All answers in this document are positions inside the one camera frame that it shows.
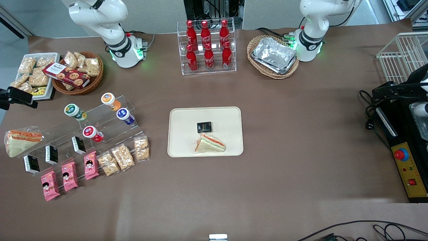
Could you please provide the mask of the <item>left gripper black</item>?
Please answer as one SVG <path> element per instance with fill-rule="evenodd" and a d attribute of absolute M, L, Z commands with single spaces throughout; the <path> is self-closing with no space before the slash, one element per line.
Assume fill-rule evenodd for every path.
<path fill-rule="evenodd" d="M 427 97 L 426 86 L 412 86 L 411 84 L 427 83 L 428 64 L 413 71 L 406 84 L 382 84 L 372 90 L 372 103 L 387 102 L 396 99 L 413 99 L 414 97 Z"/>

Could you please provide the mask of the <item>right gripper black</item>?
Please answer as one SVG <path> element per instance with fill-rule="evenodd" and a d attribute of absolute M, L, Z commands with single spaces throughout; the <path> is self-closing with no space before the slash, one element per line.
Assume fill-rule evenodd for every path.
<path fill-rule="evenodd" d="M 8 111 L 10 103 L 24 105 L 33 109 L 38 108 L 38 102 L 32 100 L 32 94 L 15 87 L 0 89 L 0 108 Z"/>

